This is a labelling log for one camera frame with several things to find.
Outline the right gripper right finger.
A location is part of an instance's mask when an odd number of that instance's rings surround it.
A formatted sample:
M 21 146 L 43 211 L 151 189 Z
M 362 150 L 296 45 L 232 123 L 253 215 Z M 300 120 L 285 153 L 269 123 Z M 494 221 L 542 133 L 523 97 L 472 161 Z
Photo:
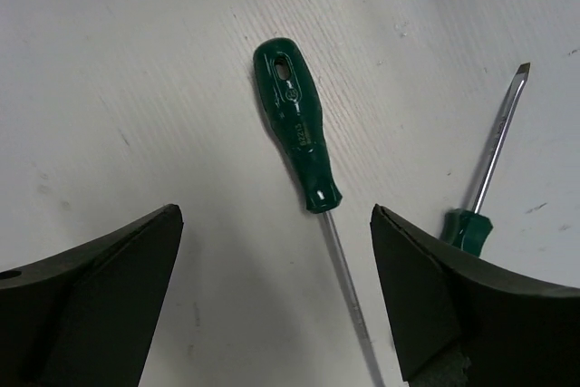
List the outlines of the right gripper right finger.
M 372 246 L 411 386 L 576 386 L 579 291 L 508 271 L 383 206 Z

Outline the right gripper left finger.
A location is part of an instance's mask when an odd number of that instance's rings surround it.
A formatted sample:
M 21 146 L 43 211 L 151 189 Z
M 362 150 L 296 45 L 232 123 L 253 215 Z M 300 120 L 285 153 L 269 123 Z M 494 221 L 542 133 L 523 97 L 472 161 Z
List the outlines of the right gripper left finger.
M 1 274 L 4 386 L 136 386 L 179 251 L 167 205 Z

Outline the long green handle screwdriver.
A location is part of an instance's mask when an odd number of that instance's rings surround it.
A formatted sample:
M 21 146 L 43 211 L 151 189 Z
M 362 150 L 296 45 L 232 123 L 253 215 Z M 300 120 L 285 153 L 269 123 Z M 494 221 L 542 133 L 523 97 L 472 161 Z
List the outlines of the long green handle screwdriver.
M 253 54 L 253 67 L 264 114 L 296 175 L 305 209 L 321 217 L 329 255 L 372 384 L 383 386 L 379 363 L 332 216 L 343 196 L 334 181 L 324 137 L 322 104 L 314 78 L 298 45 L 284 37 L 260 44 Z

